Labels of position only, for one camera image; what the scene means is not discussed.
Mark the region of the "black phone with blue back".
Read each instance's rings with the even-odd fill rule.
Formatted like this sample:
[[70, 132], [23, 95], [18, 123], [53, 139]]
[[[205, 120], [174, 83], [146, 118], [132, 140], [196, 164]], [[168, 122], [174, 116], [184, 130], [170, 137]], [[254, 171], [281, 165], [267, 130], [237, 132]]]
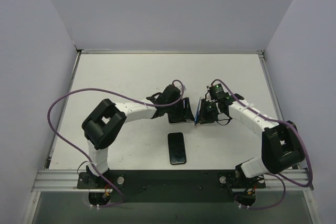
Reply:
[[198, 105], [197, 105], [195, 117], [194, 117], [194, 125], [195, 126], [199, 125], [199, 122], [200, 122], [200, 119], [201, 119], [200, 110], [201, 110], [201, 107], [202, 107], [202, 100], [203, 100], [203, 98], [200, 97]]

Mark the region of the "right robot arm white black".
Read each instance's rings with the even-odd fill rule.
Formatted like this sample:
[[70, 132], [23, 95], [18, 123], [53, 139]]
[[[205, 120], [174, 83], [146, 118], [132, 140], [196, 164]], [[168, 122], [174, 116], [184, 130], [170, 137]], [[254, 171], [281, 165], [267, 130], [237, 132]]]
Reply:
[[261, 155], [238, 164], [235, 168], [237, 178], [276, 175], [305, 160], [294, 123], [279, 123], [255, 109], [241, 95], [226, 92], [221, 84], [207, 86], [205, 97], [198, 103], [195, 125], [219, 122], [222, 114], [227, 122], [236, 120], [261, 139]]

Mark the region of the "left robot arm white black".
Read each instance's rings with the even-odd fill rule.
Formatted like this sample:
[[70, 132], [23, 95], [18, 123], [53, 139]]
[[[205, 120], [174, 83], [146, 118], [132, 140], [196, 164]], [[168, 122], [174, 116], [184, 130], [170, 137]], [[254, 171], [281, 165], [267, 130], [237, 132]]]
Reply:
[[91, 158], [86, 167], [89, 182], [96, 188], [106, 185], [108, 147], [116, 140], [124, 124], [141, 119], [156, 119], [165, 114], [170, 124], [194, 120], [189, 98], [181, 98], [181, 90], [172, 84], [163, 92], [146, 97], [139, 103], [102, 100], [82, 123]]

